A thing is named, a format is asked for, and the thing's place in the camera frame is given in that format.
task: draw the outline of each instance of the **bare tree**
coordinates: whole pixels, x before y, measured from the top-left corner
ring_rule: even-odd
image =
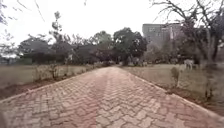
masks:
[[[160,12],[168,11],[168,18],[171,13],[178,14],[182,18],[179,22],[182,24],[183,33],[188,40],[195,43],[206,63],[208,81],[205,96],[210,99],[213,95],[212,72],[216,67],[218,46],[224,32],[224,0],[195,0],[195,3],[187,10],[172,0],[160,2],[152,0],[152,5],[165,6]]]

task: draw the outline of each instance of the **shrub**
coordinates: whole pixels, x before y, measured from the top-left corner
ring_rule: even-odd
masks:
[[[68,65],[65,65],[64,67],[64,76],[67,77],[68,76],[68,73],[69,73],[69,66]]]
[[[54,80],[56,80],[59,77],[58,65],[57,64],[50,64],[48,66],[48,72],[51,74],[52,78]]]
[[[174,87],[177,87],[178,85],[178,81],[179,81],[179,75],[180,75],[180,71],[179,69],[177,69],[176,67],[173,67],[171,69],[171,74],[172,74],[172,77],[174,78]]]
[[[35,67],[34,81],[39,82],[47,78],[47,71],[44,67],[38,65]]]

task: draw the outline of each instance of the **lawn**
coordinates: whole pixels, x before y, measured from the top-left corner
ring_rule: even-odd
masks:
[[[59,76],[63,76],[66,70],[65,66],[59,66]],[[24,85],[36,80],[37,66],[0,66],[0,89],[13,85]],[[40,66],[38,69],[47,70],[47,65]],[[86,66],[68,66],[68,75],[76,74],[85,70]],[[45,71],[45,78],[51,75]]]
[[[147,67],[123,67],[128,72],[141,77],[158,86],[168,89],[174,85],[171,69],[177,67],[180,69],[180,77],[176,94],[202,104],[205,107],[224,115],[224,71],[223,66],[215,73],[214,97],[212,101],[204,101],[204,92],[206,85],[205,72],[201,69],[186,70],[184,65],[153,65]]]

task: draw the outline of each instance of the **building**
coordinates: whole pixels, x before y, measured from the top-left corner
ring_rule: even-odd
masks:
[[[170,24],[143,24],[143,36],[149,42],[149,46],[154,45],[161,49],[165,43],[170,43],[181,33],[179,23]]]

